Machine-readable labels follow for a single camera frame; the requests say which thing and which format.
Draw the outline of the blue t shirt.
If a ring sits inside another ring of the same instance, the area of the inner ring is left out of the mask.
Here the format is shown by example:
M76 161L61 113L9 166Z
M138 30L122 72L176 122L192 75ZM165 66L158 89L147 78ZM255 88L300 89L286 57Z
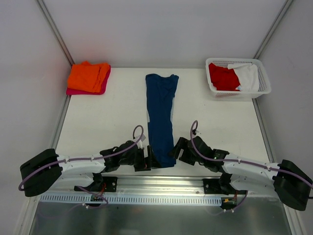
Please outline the blue t shirt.
M152 73L145 80L149 144L162 168L174 167L176 159L168 154L174 148L172 109L179 77Z

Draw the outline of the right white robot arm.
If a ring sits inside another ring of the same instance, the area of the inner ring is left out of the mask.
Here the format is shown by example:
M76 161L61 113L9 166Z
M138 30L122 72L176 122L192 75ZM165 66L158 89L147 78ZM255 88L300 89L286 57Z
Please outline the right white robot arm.
M189 165L199 163L221 174L218 179L203 180L206 194L256 192L278 198L292 209L304 211L313 189L312 179L291 161L252 161L225 150L212 149L199 136L191 140L179 138L168 155Z

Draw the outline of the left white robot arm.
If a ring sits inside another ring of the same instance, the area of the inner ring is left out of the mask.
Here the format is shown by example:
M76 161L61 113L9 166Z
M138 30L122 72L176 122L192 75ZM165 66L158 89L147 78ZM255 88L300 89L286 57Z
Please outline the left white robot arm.
M136 172L161 167L152 148L142 147L141 141L127 141L99 154L81 157L58 155L51 148L21 165L19 190L27 197L50 189L103 193L111 182L103 174L116 171L122 165L130 165Z

